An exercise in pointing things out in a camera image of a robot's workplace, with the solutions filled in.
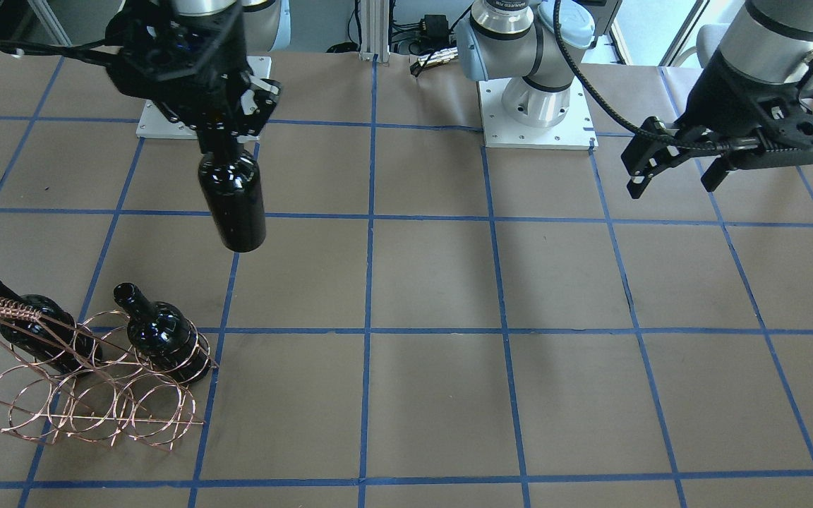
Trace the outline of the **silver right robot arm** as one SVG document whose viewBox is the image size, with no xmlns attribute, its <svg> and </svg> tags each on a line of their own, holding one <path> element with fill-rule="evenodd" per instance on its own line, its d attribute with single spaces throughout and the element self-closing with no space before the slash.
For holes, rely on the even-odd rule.
<svg viewBox="0 0 813 508">
<path fill-rule="evenodd" d="M 259 78 L 248 52 L 282 41 L 284 11 L 281 1 L 127 1 L 106 29 L 119 48 L 107 75 L 214 153 L 258 135 L 279 103 L 282 84 Z"/>
</svg>

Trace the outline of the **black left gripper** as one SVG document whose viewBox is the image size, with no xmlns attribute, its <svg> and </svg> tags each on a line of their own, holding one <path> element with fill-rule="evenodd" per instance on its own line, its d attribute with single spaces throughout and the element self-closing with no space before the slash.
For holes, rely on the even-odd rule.
<svg viewBox="0 0 813 508">
<path fill-rule="evenodd" d="M 755 138 L 754 148 L 728 149 L 713 159 L 700 178 L 707 193 L 716 192 L 735 168 L 813 164 L 813 59 L 793 83 L 767 84 L 736 71 L 716 51 L 688 94 L 682 120 L 667 124 L 649 116 L 638 129 L 687 142 Z M 633 199 L 641 198 L 654 176 L 690 158 L 686 148 L 673 153 L 669 145 L 635 132 L 620 155 Z"/>
</svg>

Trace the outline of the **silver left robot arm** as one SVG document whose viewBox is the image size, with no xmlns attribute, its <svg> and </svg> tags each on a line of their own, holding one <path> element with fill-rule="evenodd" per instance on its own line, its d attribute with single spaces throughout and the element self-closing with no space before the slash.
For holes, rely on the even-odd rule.
<svg viewBox="0 0 813 508">
<path fill-rule="evenodd" d="M 813 164 L 813 1 L 670 1 L 645 41 L 643 14 L 620 1 L 474 1 L 454 25 L 464 74 L 505 81 L 503 109 L 516 125 L 542 131 L 567 115 L 581 85 L 632 140 L 620 158 L 638 199 L 665 170 L 708 157 L 702 185 L 713 192 L 733 171 Z M 628 30 L 625 62 L 678 64 L 697 56 L 701 72 L 674 122 L 635 126 L 581 72 L 613 20 Z"/>
</svg>

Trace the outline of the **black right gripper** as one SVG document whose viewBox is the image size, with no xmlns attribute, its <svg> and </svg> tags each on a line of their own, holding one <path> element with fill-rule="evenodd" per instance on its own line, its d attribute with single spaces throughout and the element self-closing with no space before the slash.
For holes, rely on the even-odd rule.
<svg viewBox="0 0 813 508">
<path fill-rule="evenodd" d="M 104 35 L 110 80 L 145 100 L 139 138 L 255 141 L 279 102 L 268 54 L 283 47 L 281 1 L 126 1 Z"/>
</svg>

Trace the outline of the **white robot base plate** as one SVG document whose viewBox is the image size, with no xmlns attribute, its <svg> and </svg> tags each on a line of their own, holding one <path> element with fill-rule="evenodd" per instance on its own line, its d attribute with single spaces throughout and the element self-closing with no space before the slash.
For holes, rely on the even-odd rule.
<svg viewBox="0 0 813 508">
<path fill-rule="evenodd" d="M 258 141 L 283 87 L 272 78 L 270 56 L 251 55 L 246 60 L 241 71 L 222 74 L 216 83 L 182 87 L 167 101 L 145 100 L 136 136 L 194 140 L 205 130 L 219 130 L 235 134 L 242 143 Z"/>
</svg>

